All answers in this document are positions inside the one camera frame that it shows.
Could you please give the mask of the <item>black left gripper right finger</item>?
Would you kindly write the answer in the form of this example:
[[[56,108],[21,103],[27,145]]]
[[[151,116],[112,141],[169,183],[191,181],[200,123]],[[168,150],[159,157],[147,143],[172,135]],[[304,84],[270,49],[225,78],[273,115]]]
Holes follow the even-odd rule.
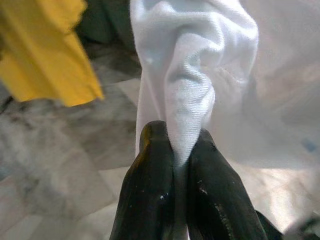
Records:
[[[187,226],[192,240],[265,240],[238,173],[202,129],[188,159]]]

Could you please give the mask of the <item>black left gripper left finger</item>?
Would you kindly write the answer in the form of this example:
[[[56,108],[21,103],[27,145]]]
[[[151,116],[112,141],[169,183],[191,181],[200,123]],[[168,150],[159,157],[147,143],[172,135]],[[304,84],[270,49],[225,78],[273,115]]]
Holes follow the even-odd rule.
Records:
[[[175,218],[174,154],[164,121],[147,123],[119,195],[111,240],[170,240]]]

